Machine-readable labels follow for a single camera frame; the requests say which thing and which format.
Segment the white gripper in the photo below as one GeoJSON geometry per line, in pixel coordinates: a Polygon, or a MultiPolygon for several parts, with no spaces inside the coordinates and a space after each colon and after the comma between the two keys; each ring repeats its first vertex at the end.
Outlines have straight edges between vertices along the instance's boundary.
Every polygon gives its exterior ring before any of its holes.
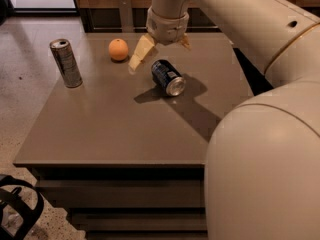
{"type": "Polygon", "coordinates": [[[157,43],[169,45],[179,42],[184,48],[190,50],[191,44],[188,35],[185,34],[188,21],[188,13],[184,13],[180,18],[169,19],[157,15],[152,8],[149,8],[146,21],[149,34],[140,37],[129,60],[129,71],[135,72],[153,57],[157,53],[157,43]]]}

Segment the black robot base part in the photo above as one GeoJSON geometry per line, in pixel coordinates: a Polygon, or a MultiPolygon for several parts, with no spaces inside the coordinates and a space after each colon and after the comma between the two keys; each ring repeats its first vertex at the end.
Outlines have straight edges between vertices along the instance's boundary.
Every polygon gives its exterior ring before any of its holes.
{"type": "Polygon", "coordinates": [[[9,205],[22,218],[22,224],[15,234],[11,234],[3,225],[0,225],[0,240],[23,240],[42,214],[44,200],[42,195],[30,183],[13,178],[10,175],[0,175],[0,215],[4,217],[4,208],[9,205]],[[19,196],[22,187],[32,189],[37,195],[37,203],[31,209],[19,196]]]}

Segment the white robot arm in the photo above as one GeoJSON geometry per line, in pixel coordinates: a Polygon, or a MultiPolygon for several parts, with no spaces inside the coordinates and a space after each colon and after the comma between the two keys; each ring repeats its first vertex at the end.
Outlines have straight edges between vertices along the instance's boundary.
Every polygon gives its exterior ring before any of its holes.
{"type": "Polygon", "coordinates": [[[216,127],[205,165],[209,240],[320,240],[320,28],[286,0],[152,0],[136,69],[185,38],[195,2],[273,85],[216,127]]]}

